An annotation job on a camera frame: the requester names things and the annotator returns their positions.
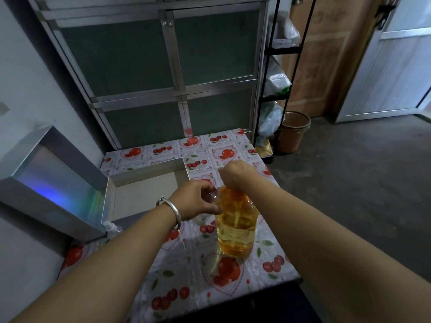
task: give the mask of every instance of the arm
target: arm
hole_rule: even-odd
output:
[[[183,220],[204,212],[219,214],[218,206],[201,197],[201,192],[212,189],[208,181],[191,180],[169,200]],[[167,204],[149,211],[57,281],[12,322],[121,322],[175,224]]]
[[[341,322],[424,322],[431,284],[256,173],[243,161],[219,169],[226,186],[244,191],[297,271]]]

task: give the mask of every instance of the metal cabinet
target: metal cabinet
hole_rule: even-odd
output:
[[[267,0],[29,0],[115,149],[254,132]]]

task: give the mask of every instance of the gray floor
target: gray floor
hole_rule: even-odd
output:
[[[268,168],[281,188],[431,282],[430,123],[315,118],[299,150]]]

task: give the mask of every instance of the bucket rim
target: bucket rim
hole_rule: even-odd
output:
[[[302,112],[299,112],[299,111],[286,111],[285,113],[284,113],[284,118],[283,118],[283,122],[284,122],[284,120],[286,119],[286,114],[287,113],[297,113],[297,114],[301,114],[301,115],[303,115],[303,116],[305,116],[306,118],[307,118],[307,123],[306,124],[304,124],[304,125],[302,125],[302,126],[298,126],[298,127],[293,127],[293,126],[288,126],[287,124],[281,124],[283,127],[286,127],[286,128],[289,128],[289,129],[304,129],[304,128],[307,128],[307,127],[309,127],[310,126],[310,124],[311,124],[311,118],[308,116],[308,115],[306,115],[305,113],[302,113]]]

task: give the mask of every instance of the door knob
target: door knob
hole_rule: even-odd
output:
[[[292,0],[292,5],[301,5],[304,3],[304,0]]]

